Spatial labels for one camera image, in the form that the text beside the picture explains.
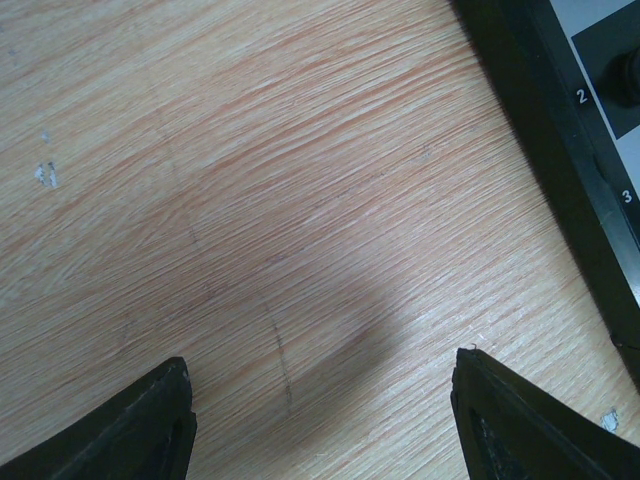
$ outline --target round black button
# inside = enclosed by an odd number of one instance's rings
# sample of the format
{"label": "round black button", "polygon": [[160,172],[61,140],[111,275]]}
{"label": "round black button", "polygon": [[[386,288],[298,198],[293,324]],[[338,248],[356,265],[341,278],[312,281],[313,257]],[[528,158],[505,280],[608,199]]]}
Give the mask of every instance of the round black button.
{"label": "round black button", "polygon": [[640,48],[627,57],[624,66],[624,83],[629,100],[640,105]]}

